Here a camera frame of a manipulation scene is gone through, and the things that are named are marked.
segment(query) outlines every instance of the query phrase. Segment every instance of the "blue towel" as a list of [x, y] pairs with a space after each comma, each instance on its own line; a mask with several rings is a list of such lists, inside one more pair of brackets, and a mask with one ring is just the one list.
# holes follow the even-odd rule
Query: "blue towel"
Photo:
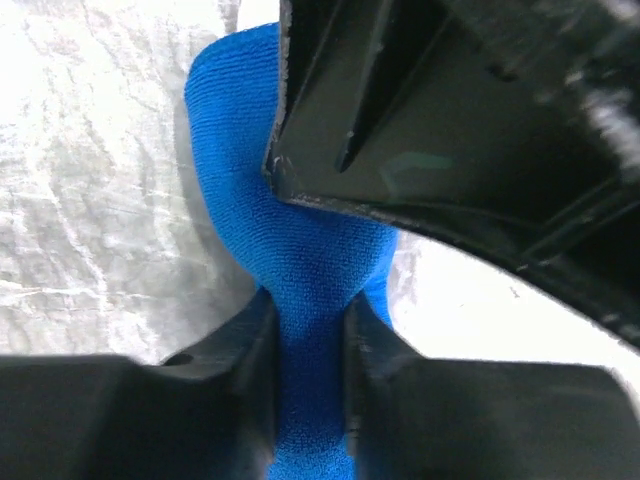
[[285, 205], [261, 178], [277, 106], [278, 26], [231, 35], [194, 61], [185, 99], [196, 171], [220, 238], [280, 313], [281, 402], [269, 478], [349, 479], [342, 313], [361, 290], [389, 322], [394, 229]]

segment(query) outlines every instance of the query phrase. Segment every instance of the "wrinkled plastic sheet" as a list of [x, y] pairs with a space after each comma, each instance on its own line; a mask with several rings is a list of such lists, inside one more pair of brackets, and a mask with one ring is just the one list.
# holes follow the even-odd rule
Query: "wrinkled plastic sheet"
[[[277, 14], [274, 0], [0, 2], [0, 353], [154, 363], [245, 304], [253, 285], [211, 228], [182, 90], [202, 48]], [[403, 234], [389, 298], [425, 355], [604, 365], [640, 388], [616, 340], [436, 242]]]

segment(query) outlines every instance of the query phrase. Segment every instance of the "black object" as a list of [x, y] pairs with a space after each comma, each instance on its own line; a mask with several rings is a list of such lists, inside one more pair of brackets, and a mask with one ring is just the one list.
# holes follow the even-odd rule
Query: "black object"
[[288, 0], [265, 174], [640, 346], [640, 3]]
[[278, 318], [260, 291], [169, 358], [0, 360], [2, 480], [252, 480], [273, 459]]
[[[485, 258], [640, 345], [635, 0], [289, 0], [265, 174], [278, 196]], [[0, 359], [2, 480], [265, 478], [265, 291], [196, 345]], [[425, 359], [360, 294], [345, 314], [359, 480], [640, 478], [622, 388], [582, 366]]]

